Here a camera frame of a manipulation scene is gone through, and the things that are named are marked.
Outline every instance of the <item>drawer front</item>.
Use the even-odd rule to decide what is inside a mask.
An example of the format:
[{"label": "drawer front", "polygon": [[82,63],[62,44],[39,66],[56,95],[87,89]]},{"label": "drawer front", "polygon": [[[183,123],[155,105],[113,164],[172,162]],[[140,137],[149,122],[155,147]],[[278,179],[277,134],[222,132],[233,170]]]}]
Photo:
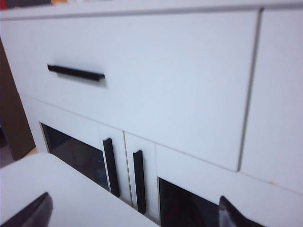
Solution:
[{"label": "drawer front", "polygon": [[241,171],[303,193],[302,162],[303,10],[264,11]]},{"label": "drawer front", "polygon": [[158,181],[156,170],[156,145],[147,140],[143,140],[136,136],[125,134],[125,143],[127,151],[127,161],[129,169],[130,186],[133,199],[133,207],[138,209],[138,201],[144,200],[144,198],[138,198],[138,192],[136,188],[140,185],[140,179],[137,179],[135,175],[136,163],[134,162],[134,153],[142,151],[143,157],[143,174],[144,174],[144,187],[145,187],[145,206],[146,212],[144,215],[156,223],[160,223],[159,206],[158,206]]},{"label": "drawer front", "polygon": [[[105,150],[105,147],[103,146],[102,143],[103,140],[107,140],[108,138],[111,138],[113,145],[113,153],[115,157],[115,167],[116,167],[116,176],[118,179],[118,188],[120,190],[119,198],[128,204],[132,204],[130,189],[129,189],[124,135],[122,131],[112,129],[101,124],[97,124],[95,121],[80,117],[78,115],[72,114],[65,110],[61,110],[57,107],[44,104],[32,98],[28,98],[27,96],[21,95],[20,97],[22,100],[22,105],[24,107],[25,113],[27,115],[28,124],[33,134],[38,152],[48,152],[48,150],[51,147],[55,147],[50,145],[51,143],[48,140],[48,135],[47,135],[48,133],[45,130],[45,126],[43,126],[44,128],[44,133],[43,133],[42,125],[47,125],[48,128],[51,127],[53,130],[59,131],[59,133],[64,133],[65,136],[66,135],[70,136],[72,138],[75,138],[76,140],[79,140],[80,142],[83,142],[87,145],[92,146],[93,148],[98,149],[103,155],[102,162],[104,162],[105,165],[105,174],[108,182],[108,185],[106,185],[105,188],[107,189],[109,188],[109,190],[113,193],[113,188],[112,188],[113,178],[111,178],[110,174],[108,173],[109,163],[107,163],[107,156],[110,150]],[[77,165],[79,163],[84,163],[82,165],[84,171],[91,173],[90,169],[94,168],[97,165],[96,162],[94,162],[94,159],[92,158],[91,159],[88,158],[87,161],[85,162],[86,160],[85,158],[88,157],[87,154],[90,155],[92,154],[91,152],[89,153],[91,149],[90,148],[87,149],[86,147],[79,148],[79,143],[66,145],[66,142],[65,143],[60,142],[60,140],[62,141],[61,138],[63,136],[64,135],[56,136],[56,138],[53,137],[55,138],[53,139],[53,141],[56,144],[60,144],[59,146],[64,147],[61,149],[62,156],[59,158],[66,161],[64,157],[68,156],[68,152],[62,153],[62,151],[64,150],[68,151],[68,149],[72,148],[77,152],[76,156],[74,155],[74,153],[72,154],[71,156],[72,160],[79,157],[81,154],[81,158],[78,158],[74,162],[77,162]],[[97,176],[101,176],[101,174],[103,173],[100,172],[96,173]]]},{"label": "drawer front", "polygon": [[[158,177],[169,183],[215,204],[218,204],[219,198],[224,195],[246,218],[263,226],[302,226],[302,195],[159,145],[156,145],[156,157]],[[185,198],[188,203],[192,201],[192,197]],[[173,210],[178,210],[178,202],[175,204]]]},{"label": "drawer front", "polygon": [[[18,88],[237,170],[257,13],[3,21]],[[104,73],[100,82],[47,64]]]}]

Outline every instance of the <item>white furniture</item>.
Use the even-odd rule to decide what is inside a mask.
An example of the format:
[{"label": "white furniture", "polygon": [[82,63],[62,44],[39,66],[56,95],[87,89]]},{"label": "white furniture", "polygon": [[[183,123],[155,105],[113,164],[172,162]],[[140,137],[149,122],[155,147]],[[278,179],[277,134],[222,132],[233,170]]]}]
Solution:
[{"label": "white furniture", "polygon": [[[256,20],[256,11],[14,20],[2,39],[14,43],[6,53],[20,93],[236,171]],[[58,77],[47,64],[106,78]]]},{"label": "white furniture", "polygon": [[303,9],[265,11],[241,171],[303,193]]},{"label": "white furniture", "polygon": [[28,156],[1,169],[1,224],[44,192],[53,199],[49,227],[157,226],[56,156],[46,153]]},{"label": "white furniture", "polygon": [[38,151],[40,123],[102,151],[112,138],[120,198],[136,209],[141,150],[145,216],[156,223],[160,177],[214,203],[225,195],[262,225],[301,226],[303,4],[233,3],[4,12],[1,39]]}]

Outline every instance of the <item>black glass panel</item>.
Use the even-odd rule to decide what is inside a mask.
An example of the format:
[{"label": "black glass panel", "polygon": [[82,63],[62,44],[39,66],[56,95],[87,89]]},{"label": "black glass panel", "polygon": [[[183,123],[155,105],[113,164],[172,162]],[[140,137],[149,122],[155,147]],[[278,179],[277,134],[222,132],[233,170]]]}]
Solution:
[{"label": "black glass panel", "polygon": [[[219,206],[159,178],[162,227],[219,227]],[[252,227],[261,225],[248,220]]]},{"label": "black glass panel", "polygon": [[90,145],[42,124],[49,152],[108,190],[103,154]]}]

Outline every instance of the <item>white table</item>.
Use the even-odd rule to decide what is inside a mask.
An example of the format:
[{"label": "white table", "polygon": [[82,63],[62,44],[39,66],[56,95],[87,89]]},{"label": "white table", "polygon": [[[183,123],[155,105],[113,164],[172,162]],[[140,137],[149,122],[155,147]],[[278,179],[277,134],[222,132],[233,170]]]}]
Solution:
[{"label": "white table", "polygon": [[156,227],[152,221],[51,154],[28,156],[0,171],[1,223],[44,192],[50,227]]}]

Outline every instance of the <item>black door handle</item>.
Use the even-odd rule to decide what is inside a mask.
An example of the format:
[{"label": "black door handle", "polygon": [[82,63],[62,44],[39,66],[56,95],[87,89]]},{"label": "black door handle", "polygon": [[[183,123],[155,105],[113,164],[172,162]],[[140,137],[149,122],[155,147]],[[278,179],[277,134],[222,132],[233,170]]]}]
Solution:
[{"label": "black door handle", "polygon": [[118,184],[112,139],[108,138],[107,140],[104,140],[103,147],[104,147],[104,153],[105,153],[105,159],[106,159],[106,165],[107,165],[107,171],[109,177],[110,190],[113,195],[119,197],[120,189]]},{"label": "black door handle", "polygon": [[144,167],[143,167],[143,153],[141,150],[133,153],[134,157],[134,177],[136,181],[136,194],[138,211],[142,214],[146,213],[145,200],[145,185],[144,185]]},{"label": "black door handle", "polygon": [[47,65],[48,70],[51,72],[58,72],[66,75],[70,75],[73,77],[80,77],[84,79],[90,79],[94,81],[100,81],[104,79],[105,76],[102,73],[95,73],[95,72],[87,72],[83,70],[75,70],[67,67],[62,67],[58,65]]}]

